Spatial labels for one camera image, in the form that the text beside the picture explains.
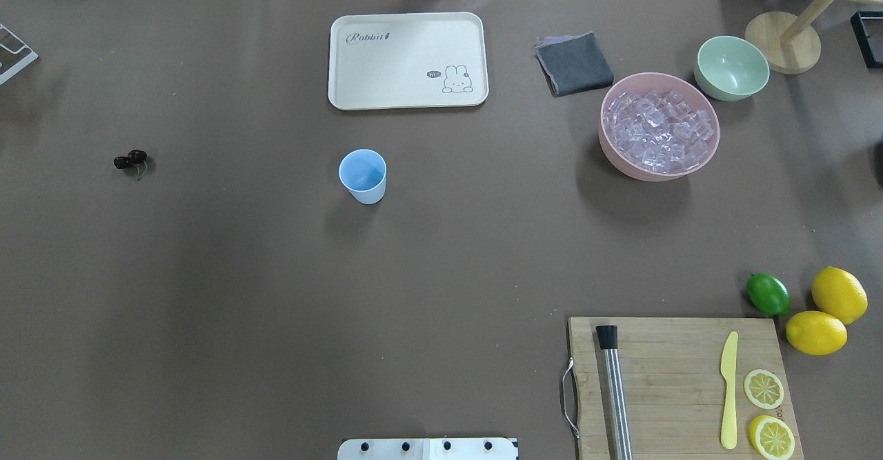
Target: green lime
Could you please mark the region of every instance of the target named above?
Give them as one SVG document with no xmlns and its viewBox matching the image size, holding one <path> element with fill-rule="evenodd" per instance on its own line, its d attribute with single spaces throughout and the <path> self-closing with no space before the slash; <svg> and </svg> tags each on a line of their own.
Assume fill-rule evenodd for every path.
<svg viewBox="0 0 883 460">
<path fill-rule="evenodd" d="M 791 308 L 791 296 L 782 281 L 769 274 L 754 274 L 748 278 L 748 299 L 760 312 L 767 315 L 785 315 Z"/>
</svg>

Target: yellow knife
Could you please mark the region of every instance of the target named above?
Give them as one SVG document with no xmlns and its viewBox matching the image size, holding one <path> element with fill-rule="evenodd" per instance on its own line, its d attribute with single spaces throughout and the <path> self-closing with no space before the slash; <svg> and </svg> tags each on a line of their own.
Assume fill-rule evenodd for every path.
<svg viewBox="0 0 883 460">
<path fill-rule="evenodd" d="M 726 399 L 723 403 L 723 419 L 720 422 L 720 444 L 727 450 L 735 448 L 735 347 L 739 333 L 732 331 L 723 345 L 720 355 L 720 375 L 726 381 Z"/>
</svg>

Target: lemon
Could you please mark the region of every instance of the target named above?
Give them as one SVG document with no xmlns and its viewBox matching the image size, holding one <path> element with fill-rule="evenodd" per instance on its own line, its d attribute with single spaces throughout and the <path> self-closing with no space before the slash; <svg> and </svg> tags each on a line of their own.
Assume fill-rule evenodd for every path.
<svg viewBox="0 0 883 460">
<path fill-rule="evenodd" d="M 819 310 L 851 324 L 868 309 L 868 296 L 855 275 L 827 266 L 813 281 L 813 301 Z"/>
<path fill-rule="evenodd" d="M 745 395 L 748 401 L 764 410 L 772 410 L 785 400 L 785 387 L 775 373 L 754 369 L 745 376 Z"/>
<path fill-rule="evenodd" d="M 748 424 L 748 438 L 767 460 L 786 460 L 794 454 L 794 434 L 782 420 L 759 415 Z"/>
<path fill-rule="evenodd" d="M 760 312 L 767 315 L 786 315 L 791 308 L 791 296 L 782 281 L 769 274 L 754 274 L 745 285 L 748 299 Z"/>
<path fill-rule="evenodd" d="M 803 353 L 829 355 L 846 344 L 846 327 L 833 315 L 807 310 L 789 319 L 785 337 Z"/>
</svg>

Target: halved lemon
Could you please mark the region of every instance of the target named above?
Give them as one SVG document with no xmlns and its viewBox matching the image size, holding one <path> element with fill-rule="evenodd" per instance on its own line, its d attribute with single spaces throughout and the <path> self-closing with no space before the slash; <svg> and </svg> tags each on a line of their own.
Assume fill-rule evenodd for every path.
<svg viewBox="0 0 883 460">
<path fill-rule="evenodd" d="M 767 460 L 787 460 L 794 454 L 794 434 L 782 420 L 759 415 L 748 425 L 748 438 Z"/>
<path fill-rule="evenodd" d="M 764 410 L 772 410 L 785 400 L 785 388 L 775 373 L 754 369 L 745 376 L 745 395 L 748 401 Z"/>
</svg>

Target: round wooden base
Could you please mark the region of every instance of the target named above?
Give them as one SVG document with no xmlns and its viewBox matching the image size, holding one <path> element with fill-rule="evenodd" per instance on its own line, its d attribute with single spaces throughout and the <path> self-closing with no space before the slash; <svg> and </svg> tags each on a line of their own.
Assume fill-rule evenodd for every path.
<svg viewBox="0 0 883 460">
<path fill-rule="evenodd" d="M 754 17 L 745 28 L 745 39 L 763 52 L 771 70 L 782 74 L 806 72 L 821 57 L 822 44 L 813 27 L 807 26 L 788 45 L 779 42 L 782 33 L 795 20 L 794 14 L 766 12 Z"/>
</svg>

